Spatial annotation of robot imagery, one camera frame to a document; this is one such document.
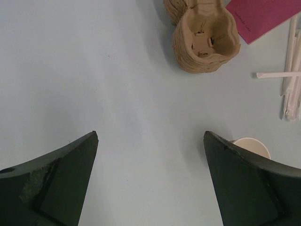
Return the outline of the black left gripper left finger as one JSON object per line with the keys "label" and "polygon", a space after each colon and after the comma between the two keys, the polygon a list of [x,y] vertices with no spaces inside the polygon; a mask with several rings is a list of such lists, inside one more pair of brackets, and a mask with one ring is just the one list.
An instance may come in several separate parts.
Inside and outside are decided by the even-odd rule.
{"label": "black left gripper left finger", "polygon": [[77,226],[96,157],[92,131],[68,145],[0,171],[2,226]]}

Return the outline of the single brown paper cup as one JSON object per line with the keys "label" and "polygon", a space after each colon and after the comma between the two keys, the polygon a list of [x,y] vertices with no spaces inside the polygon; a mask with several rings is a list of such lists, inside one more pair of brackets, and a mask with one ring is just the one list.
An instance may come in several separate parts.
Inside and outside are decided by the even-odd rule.
{"label": "single brown paper cup", "polygon": [[265,157],[271,160],[271,155],[267,149],[267,147],[258,139],[253,137],[242,137],[237,140],[230,141],[231,143],[244,148],[252,153]]}

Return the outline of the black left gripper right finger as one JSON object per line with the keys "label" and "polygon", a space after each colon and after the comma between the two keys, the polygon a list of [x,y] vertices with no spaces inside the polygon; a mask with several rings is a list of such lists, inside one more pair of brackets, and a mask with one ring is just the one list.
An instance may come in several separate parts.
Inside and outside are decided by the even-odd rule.
{"label": "black left gripper right finger", "polygon": [[206,131],[204,149],[225,226],[299,226],[301,170]]}

